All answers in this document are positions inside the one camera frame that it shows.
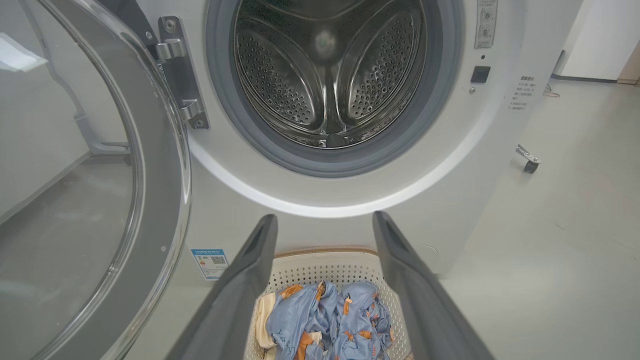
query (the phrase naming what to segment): laundry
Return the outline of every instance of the laundry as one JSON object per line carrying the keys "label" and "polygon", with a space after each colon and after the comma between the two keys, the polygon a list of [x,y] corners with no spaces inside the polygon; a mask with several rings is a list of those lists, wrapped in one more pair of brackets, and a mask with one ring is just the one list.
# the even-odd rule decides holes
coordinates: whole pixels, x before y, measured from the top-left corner
{"label": "laundry", "polygon": [[263,296],[257,308],[255,336],[265,360],[388,359],[391,332],[388,311],[367,281],[342,292],[328,281],[295,284]]}

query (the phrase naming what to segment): metal hinge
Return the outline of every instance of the metal hinge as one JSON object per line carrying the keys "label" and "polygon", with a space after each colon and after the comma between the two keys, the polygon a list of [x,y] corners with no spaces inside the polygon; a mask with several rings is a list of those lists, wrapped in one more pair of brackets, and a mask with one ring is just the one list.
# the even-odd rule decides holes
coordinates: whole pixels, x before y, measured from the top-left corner
{"label": "metal hinge", "polygon": [[180,116],[194,129],[208,129],[209,121],[202,106],[180,19],[163,16],[158,19],[158,30],[161,42],[153,47],[152,53],[179,103]]}

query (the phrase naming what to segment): white perforated basket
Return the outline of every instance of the white perforated basket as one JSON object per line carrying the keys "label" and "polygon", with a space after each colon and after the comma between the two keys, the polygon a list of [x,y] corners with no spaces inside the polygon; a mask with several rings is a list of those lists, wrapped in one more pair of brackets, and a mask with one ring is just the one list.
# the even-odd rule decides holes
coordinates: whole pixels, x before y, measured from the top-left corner
{"label": "white perforated basket", "polygon": [[[338,289],[343,285],[367,280],[378,287],[380,300],[389,310],[394,343],[389,347],[391,360],[404,360],[411,352],[406,335],[404,316],[396,293],[385,282],[380,259],[370,250],[354,248],[314,248],[277,256],[273,260],[272,274],[264,293],[273,293],[295,284],[317,284],[331,281]],[[262,360],[263,349],[255,340],[255,306],[244,358]]]}

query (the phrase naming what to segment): black wheel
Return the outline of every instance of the black wheel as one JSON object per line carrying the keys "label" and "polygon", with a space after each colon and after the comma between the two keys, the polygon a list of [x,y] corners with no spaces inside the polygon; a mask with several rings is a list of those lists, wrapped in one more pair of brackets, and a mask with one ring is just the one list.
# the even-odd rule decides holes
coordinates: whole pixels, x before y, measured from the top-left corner
{"label": "black wheel", "polygon": [[534,163],[533,161],[529,160],[527,164],[524,166],[524,172],[533,174],[536,171],[536,169],[538,169],[538,165],[540,164]]}

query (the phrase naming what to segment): qr code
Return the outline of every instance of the qr code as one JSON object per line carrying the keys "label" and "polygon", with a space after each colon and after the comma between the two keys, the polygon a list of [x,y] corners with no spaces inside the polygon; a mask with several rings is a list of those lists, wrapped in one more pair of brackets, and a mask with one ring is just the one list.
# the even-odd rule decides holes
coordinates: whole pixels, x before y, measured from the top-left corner
{"label": "qr code", "polygon": [[211,256],[214,264],[226,264],[224,256]]}

